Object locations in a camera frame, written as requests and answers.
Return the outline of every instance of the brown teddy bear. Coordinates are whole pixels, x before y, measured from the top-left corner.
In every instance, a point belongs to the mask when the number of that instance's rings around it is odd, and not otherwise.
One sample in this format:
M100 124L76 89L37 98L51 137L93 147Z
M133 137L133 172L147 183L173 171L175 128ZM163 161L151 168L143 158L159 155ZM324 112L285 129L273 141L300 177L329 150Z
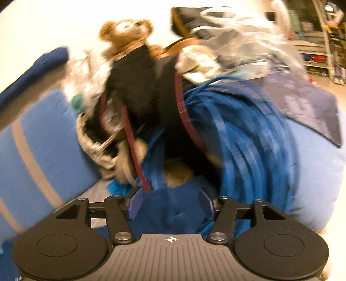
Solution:
M146 44L146 39L153 32L153 25L149 20L123 19L121 21L107 21L101 27L99 37L110 42L111 56L116 60L121 59L129 52ZM164 53L159 45L147 45L152 58L157 58Z

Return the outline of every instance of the beige stripe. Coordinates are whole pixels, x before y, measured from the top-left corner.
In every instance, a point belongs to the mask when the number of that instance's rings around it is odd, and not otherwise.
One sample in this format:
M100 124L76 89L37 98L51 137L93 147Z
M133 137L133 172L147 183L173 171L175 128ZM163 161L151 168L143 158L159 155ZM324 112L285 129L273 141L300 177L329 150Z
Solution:
M46 197L48 202L54 207L59 208L64 201L55 192L49 181L46 179L40 166L35 160L35 156L32 154L30 147L26 142L26 138L20 123L20 118L13 122L12 125L13 138L15 140L18 152L31 176L33 181L38 186L39 190Z
M25 228L22 227L17 220L10 214L2 198L0 197L0 213L4 216L7 223L12 227L16 233L24 232Z

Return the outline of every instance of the maroon strap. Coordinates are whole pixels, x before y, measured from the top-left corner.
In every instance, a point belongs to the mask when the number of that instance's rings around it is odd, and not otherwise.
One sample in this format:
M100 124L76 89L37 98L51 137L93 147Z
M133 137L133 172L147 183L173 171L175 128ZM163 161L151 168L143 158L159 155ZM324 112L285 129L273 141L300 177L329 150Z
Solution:
M188 111L185 107L185 101L184 101L183 94L184 94L183 93L183 83L182 83L181 75L178 72L176 72L175 73L175 95L176 95L176 102L178 105L178 110L179 110L181 121L183 122L188 134L190 135L190 137L194 141L194 143L197 145L197 147L199 149L201 149L202 151L205 151L204 144L201 141L199 135L197 134L194 126L192 125Z
M122 106L121 107L121 119L122 119L122 125L124 126L124 130L126 133L127 140L130 144L130 150L131 150L131 155L132 155L132 160L135 165L135 169L137 172L137 175L140 179L140 182L142 184L144 192L149 192L151 191L151 188L149 186L149 183L143 173L142 166L139 164L137 155L136 155L136 149L135 149L135 137L133 136L131 124L130 124L130 119L127 114L127 107Z

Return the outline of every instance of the blue cloth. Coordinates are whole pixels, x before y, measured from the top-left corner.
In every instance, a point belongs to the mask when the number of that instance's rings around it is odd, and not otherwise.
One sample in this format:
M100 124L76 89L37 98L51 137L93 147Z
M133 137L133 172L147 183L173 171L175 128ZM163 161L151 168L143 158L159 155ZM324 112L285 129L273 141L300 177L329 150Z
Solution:
M12 258L13 241L6 241L2 244L4 254L0 255L0 280L15 281L20 277L17 267Z
M67 49L63 47L43 54L34 62L31 68L0 94L0 111L45 74L65 64L68 58Z
M314 231L322 230L331 218L343 180L346 114L338 111L343 140L341 148L310 128L288 120L296 140L300 168L291 214Z
M63 203L93 186L100 175L81 150L76 117L60 90L53 90L21 117L35 161ZM29 228L55 211L28 172L13 138L13 124L0 132L0 199L18 224ZM0 243L16 235L0 215Z
M198 176L175 188L159 188L144 193L136 218L129 221L135 236L143 233L204 234L209 222L198 201L202 186L211 187L204 177ZM108 189L111 194L126 196L132 188L114 180Z

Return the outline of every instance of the blue rope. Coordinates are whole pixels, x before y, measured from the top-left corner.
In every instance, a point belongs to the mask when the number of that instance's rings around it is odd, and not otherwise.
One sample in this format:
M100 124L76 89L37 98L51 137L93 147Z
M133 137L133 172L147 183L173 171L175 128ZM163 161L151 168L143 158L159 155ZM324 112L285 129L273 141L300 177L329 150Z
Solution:
M220 76L184 93L199 136L207 150L222 160L220 196L241 203L264 199L289 213L298 178L291 131L258 85L231 83L234 79ZM257 96L245 91L244 85ZM249 221L238 222L235 235L248 228Z

